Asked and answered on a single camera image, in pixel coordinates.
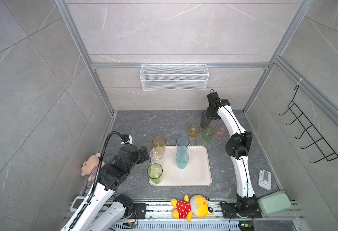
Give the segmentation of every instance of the stuffed animal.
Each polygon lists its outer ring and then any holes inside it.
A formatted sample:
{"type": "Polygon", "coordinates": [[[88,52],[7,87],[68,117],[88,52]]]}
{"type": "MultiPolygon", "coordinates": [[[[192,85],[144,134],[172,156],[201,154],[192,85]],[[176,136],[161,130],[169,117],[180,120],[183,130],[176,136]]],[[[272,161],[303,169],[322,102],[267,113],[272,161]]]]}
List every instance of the stuffed animal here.
{"type": "Polygon", "coordinates": [[[101,156],[101,153],[92,155],[88,157],[83,163],[82,173],[80,175],[85,176],[87,174],[90,174],[90,176],[88,177],[88,181],[91,181],[96,177],[96,171],[97,171],[100,156],[101,156]]]}
{"type": "Polygon", "coordinates": [[[187,217],[188,222],[191,221],[192,215],[195,215],[196,217],[213,215],[214,210],[208,206],[209,202],[209,198],[203,197],[201,195],[194,195],[191,197],[191,200],[189,200],[188,195],[185,195],[184,201],[171,199],[171,205],[174,207],[171,215],[175,219],[183,219],[187,217]]]}

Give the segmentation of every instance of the wire basket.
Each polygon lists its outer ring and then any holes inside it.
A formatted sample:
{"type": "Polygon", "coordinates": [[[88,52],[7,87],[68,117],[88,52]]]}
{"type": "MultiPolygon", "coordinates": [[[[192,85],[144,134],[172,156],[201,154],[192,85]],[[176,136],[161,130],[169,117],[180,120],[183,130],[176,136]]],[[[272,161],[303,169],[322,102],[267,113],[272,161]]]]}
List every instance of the wire basket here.
{"type": "Polygon", "coordinates": [[[144,90],[205,90],[205,64],[146,64],[139,72],[144,90]]]}

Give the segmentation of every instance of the pink teddy bear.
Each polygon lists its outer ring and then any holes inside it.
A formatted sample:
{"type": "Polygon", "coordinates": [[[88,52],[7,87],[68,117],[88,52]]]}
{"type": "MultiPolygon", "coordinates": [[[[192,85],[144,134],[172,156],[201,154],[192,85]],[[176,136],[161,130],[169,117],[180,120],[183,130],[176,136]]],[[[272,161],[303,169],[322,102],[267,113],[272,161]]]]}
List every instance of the pink teddy bear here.
{"type": "Polygon", "coordinates": [[[101,153],[97,153],[96,155],[92,155],[88,157],[82,166],[82,176],[90,175],[88,177],[88,181],[93,180],[96,177],[96,171],[98,167],[99,157],[101,156],[101,153]]]}

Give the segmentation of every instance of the mounting plate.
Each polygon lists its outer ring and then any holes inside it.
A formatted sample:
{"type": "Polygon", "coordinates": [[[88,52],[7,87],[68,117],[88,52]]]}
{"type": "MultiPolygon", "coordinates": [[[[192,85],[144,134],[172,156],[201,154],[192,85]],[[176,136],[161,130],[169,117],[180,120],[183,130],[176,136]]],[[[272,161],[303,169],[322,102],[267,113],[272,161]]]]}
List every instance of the mounting plate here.
{"type": "MultiPolygon", "coordinates": [[[[224,218],[239,218],[239,216],[234,215],[236,213],[236,203],[227,203],[227,202],[220,202],[220,206],[222,208],[222,213],[224,218]]],[[[254,218],[261,218],[260,211],[254,211],[254,218]]]]}

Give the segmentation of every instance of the clear cup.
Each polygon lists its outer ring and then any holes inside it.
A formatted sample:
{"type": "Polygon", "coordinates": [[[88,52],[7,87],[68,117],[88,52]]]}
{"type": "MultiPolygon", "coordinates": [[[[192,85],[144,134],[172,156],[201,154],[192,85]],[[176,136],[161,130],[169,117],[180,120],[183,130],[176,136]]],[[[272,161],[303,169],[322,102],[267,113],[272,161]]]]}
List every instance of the clear cup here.
{"type": "Polygon", "coordinates": [[[204,127],[202,129],[202,139],[204,141],[210,141],[213,138],[214,135],[214,129],[212,127],[204,127]]]}
{"type": "Polygon", "coordinates": [[[177,151],[187,151],[190,145],[190,139],[187,136],[179,136],[177,138],[177,151]]]}
{"type": "Polygon", "coordinates": [[[225,124],[221,123],[216,126],[215,137],[217,139],[223,139],[224,136],[228,133],[228,129],[225,124]]]}
{"type": "Polygon", "coordinates": [[[163,136],[155,136],[152,139],[153,147],[159,148],[158,149],[158,155],[160,155],[160,156],[164,156],[164,153],[165,153],[165,143],[166,143],[166,140],[165,140],[165,138],[163,136]]]}
{"type": "Polygon", "coordinates": [[[199,134],[199,131],[200,127],[195,123],[190,123],[190,125],[188,126],[188,136],[190,137],[190,139],[196,138],[199,134]]]}
{"type": "Polygon", "coordinates": [[[210,125],[211,118],[206,117],[206,111],[204,110],[201,115],[200,127],[204,128],[210,125]]]}
{"type": "Polygon", "coordinates": [[[147,169],[148,177],[153,181],[155,184],[159,184],[161,181],[161,176],[163,174],[163,168],[159,164],[151,164],[147,169]]]}
{"type": "Polygon", "coordinates": [[[157,147],[154,147],[151,151],[150,151],[150,158],[152,160],[152,163],[159,163],[159,160],[161,160],[164,157],[164,155],[162,155],[162,153],[160,152],[160,149],[157,147]]]}
{"type": "Polygon", "coordinates": [[[187,164],[188,160],[190,159],[190,156],[187,152],[181,150],[175,155],[175,159],[177,160],[177,166],[180,169],[184,169],[187,164]]]}

